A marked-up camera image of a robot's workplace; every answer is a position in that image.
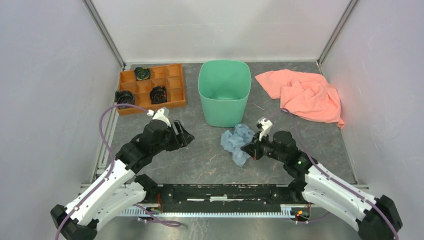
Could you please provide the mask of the light blue plastic trash bag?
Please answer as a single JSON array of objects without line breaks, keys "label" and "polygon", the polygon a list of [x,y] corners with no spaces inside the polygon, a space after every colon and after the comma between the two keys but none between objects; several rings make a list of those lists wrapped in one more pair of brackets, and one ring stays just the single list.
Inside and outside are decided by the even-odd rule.
[{"label": "light blue plastic trash bag", "polygon": [[252,141],[254,134],[255,132],[247,125],[240,123],[235,125],[232,130],[226,130],[221,135],[221,146],[232,154],[232,160],[239,167],[243,167],[250,157],[241,148]]}]

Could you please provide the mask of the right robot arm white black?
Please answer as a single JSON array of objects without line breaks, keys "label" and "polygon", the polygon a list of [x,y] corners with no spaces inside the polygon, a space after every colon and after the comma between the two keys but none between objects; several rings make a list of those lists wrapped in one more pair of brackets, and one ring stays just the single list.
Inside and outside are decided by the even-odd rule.
[{"label": "right robot arm white black", "polygon": [[348,184],[316,159],[298,149],[292,134],[276,132],[272,140],[256,133],[242,151],[259,160],[269,157],[283,163],[293,177],[289,199],[295,204],[315,204],[355,229],[362,240],[397,240],[403,227],[394,201],[376,197]]}]

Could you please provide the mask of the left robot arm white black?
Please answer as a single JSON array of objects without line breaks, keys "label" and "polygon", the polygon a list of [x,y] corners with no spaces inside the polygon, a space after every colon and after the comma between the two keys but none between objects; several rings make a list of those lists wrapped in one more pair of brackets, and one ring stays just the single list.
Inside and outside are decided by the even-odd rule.
[{"label": "left robot arm white black", "polygon": [[89,188],[67,205],[58,204],[50,211],[57,227],[55,238],[62,235],[67,240],[93,240],[125,209],[142,201],[153,203],[157,190],[138,178],[119,193],[116,190],[150,164],[155,155],[186,147],[194,138],[178,120],[171,125],[151,120],[142,133],[112,156],[111,164]]}]

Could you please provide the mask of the green plastic trash bin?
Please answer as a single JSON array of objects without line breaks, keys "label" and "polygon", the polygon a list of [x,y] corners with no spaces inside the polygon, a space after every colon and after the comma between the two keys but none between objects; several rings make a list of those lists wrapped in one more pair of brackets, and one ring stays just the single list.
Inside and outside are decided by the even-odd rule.
[{"label": "green plastic trash bin", "polygon": [[220,128],[232,128],[240,124],[251,85],[251,71],[245,62],[205,62],[198,75],[198,92],[206,123]]}]

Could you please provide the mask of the black coil in tray centre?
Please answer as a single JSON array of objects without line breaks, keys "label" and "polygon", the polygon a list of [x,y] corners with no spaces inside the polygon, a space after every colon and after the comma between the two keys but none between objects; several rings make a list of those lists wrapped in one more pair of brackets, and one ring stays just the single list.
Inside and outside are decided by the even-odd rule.
[{"label": "black coil in tray centre", "polygon": [[165,85],[155,86],[149,93],[152,105],[168,102],[168,92]]}]

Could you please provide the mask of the orange compartment tray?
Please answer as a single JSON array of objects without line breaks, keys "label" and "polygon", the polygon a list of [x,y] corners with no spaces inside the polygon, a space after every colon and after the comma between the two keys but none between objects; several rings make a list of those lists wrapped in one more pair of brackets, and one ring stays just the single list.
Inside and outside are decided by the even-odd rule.
[{"label": "orange compartment tray", "polygon": [[[118,91],[126,90],[134,93],[134,105],[144,109],[179,108],[187,105],[183,66],[181,64],[174,63],[144,68],[150,68],[150,79],[136,81],[134,69],[120,72]],[[167,102],[152,104],[150,91],[160,85],[166,87]]]}]

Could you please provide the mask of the black coil at tray corner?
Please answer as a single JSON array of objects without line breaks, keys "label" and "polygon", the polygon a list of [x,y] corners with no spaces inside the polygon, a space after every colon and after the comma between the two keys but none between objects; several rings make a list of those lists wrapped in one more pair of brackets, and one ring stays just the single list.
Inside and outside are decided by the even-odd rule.
[{"label": "black coil at tray corner", "polygon": [[135,104],[135,94],[129,90],[117,90],[115,92],[114,102],[116,104]]}]

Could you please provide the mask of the black coil with yellow-green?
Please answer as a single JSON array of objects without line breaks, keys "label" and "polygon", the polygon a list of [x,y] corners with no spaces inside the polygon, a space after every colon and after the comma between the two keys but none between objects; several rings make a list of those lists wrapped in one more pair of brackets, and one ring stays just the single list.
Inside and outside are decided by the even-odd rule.
[{"label": "black coil with yellow-green", "polygon": [[148,67],[136,67],[134,75],[136,81],[149,80],[151,78],[151,69]]}]

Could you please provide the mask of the pink cloth towel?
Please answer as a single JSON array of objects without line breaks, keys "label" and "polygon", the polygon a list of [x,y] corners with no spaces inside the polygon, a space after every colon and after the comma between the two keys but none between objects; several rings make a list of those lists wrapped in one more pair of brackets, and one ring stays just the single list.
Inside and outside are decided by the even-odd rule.
[{"label": "pink cloth towel", "polygon": [[255,79],[280,108],[313,122],[336,123],[343,129],[342,105],[337,89],[318,73],[271,70]]}]

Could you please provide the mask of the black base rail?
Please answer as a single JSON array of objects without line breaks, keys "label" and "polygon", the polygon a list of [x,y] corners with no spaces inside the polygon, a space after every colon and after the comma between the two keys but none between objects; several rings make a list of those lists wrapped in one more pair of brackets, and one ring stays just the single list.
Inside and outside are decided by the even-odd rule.
[{"label": "black base rail", "polygon": [[189,218],[291,218],[308,205],[284,184],[162,184],[153,197],[165,215]]}]

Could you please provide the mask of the left aluminium corner post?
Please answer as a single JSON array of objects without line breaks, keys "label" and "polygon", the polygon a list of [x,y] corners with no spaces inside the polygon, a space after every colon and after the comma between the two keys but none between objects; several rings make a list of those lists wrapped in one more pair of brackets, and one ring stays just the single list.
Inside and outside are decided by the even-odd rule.
[{"label": "left aluminium corner post", "polygon": [[107,27],[102,20],[102,17],[100,16],[94,2],[92,0],[82,0],[84,3],[88,13],[90,14],[92,20],[94,21],[97,29],[99,30],[100,34],[102,35],[103,39],[105,40],[108,48],[112,52],[112,55],[114,56],[115,60],[117,61],[118,65],[120,66],[121,70],[123,71],[126,68],[126,62],[124,61],[122,55],[120,54],[116,44],[114,43],[112,36],[110,35],[109,31],[107,30]]}]

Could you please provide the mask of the aluminium corner post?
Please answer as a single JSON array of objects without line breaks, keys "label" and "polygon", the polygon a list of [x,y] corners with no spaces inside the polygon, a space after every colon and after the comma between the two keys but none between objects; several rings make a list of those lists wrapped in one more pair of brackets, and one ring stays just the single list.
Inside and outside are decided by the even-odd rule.
[{"label": "aluminium corner post", "polygon": [[322,67],[323,62],[327,58],[330,50],[332,49],[332,47],[336,43],[336,40],[338,39],[339,35],[343,31],[344,26],[348,22],[351,14],[354,12],[354,10],[355,10],[355,8],[356,8],[356,6],[359,2],[360,2],[359,0],[350,0],[348,2],[347,6],[345,7],[345,9],[344,9],[341,17],[339,18],[334,30],[332,31],[327,43],[325,44],[321,54],[319,55],[319,57],[316,60],[316,63],[320,68]]},{"label": "aluminium corner post", "polygon": [[92,20],[94,21],[97,29],[99,30],[100,34],[102,35],[103,39],[105,40],[108,48],[112,52],[112,55],[114,56],[115,60],[117,61],[118,65],[120,66],[121,70],[123,71],[126,68],[126,62],[124,61],[122,55],[120,54],[116,44],[114,43],[112,36],[110,35],[109,31],[107,30],[107,27],[102,20],[102,17],[100,16],[94,2],[92,0],[82,0],[84,3],[88,13],[90,14]]}]

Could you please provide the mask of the right aluminium corner post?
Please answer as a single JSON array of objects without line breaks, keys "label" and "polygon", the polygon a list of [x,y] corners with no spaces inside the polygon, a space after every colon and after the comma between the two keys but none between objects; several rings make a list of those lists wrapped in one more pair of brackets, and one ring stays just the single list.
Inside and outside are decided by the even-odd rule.
[{"label": "right aluminium corner post", "polygon": [[359,0],[350,0],[348,2],[347,6],[345,7],[345,9],[344,9],[341,17],[339,18],[334,30],[332,31],[327,43],[325,44],[321,54],[319,55],[319,57],[316,60],[316,63],[320,68],[322,67],[323,62],[327,58],[330,50],[332,49],[332,47],[336,43],[336,40],[338,39],[339,35],[343,31],[344,26],[348,22],[351,14],[354,12],[354,10],[355,10],[355,8],[356,8],[356,6],[359,2],[360,2]]}]

